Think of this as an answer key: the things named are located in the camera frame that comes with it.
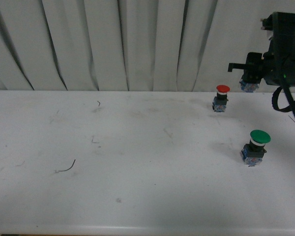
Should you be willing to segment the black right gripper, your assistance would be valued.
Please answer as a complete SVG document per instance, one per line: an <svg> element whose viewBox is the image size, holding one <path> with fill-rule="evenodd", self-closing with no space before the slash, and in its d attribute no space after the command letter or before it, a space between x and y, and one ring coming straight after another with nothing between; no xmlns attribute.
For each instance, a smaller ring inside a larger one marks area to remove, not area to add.
<svg viewBox="0 0 295 236"><path fill-rule="evenodd" d="M264 55L249 52L245 64L229 63L228 72L243 70L241 79L245 83L259 83L264 68L265 82L280 86L280 70L288 86L295 87L295 13L274 12L262 20L262 29L272 32L268 51Z"/></svg>

